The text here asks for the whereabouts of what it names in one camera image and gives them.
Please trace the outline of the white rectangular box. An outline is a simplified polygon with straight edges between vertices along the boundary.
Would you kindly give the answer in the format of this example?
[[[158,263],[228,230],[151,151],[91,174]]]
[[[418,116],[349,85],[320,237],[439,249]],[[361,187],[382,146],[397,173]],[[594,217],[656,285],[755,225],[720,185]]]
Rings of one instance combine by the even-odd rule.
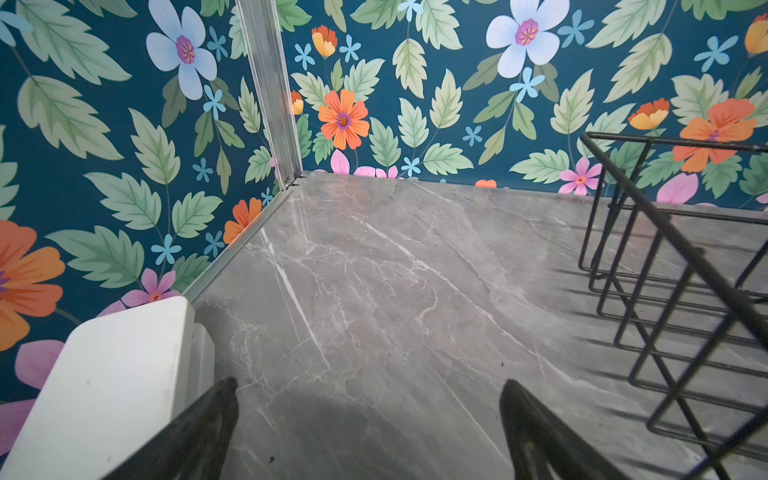
[[[214,383],[215,346],[175,296],[20,346],[34,400],[1,407],[4,479],[101,479]]]

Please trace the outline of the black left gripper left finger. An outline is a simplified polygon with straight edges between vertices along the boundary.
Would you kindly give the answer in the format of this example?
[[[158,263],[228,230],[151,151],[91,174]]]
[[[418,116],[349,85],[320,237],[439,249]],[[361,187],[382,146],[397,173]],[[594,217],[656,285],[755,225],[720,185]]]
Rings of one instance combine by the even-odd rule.
[[[216,382],[108,479],[218,479],[239,418],[233,377]]]

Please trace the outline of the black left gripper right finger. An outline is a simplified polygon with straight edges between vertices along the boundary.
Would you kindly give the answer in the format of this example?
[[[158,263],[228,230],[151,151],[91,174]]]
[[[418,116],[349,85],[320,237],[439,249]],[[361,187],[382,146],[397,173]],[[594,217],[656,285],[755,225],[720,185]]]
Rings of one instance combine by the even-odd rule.
[[[500,418],[516,479],[625,479],[522,384],[509,379]]]

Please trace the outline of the aluminium frame post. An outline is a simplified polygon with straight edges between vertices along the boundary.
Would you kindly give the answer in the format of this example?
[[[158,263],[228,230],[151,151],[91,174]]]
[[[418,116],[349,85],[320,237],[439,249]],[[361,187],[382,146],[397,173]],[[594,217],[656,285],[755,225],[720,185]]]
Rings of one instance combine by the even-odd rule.
[[[268,0],[242,0],[236,5],[261,112],[269,129],[277,178],[280,186],[287,188],[301,176],[303,166],[277,6]]]

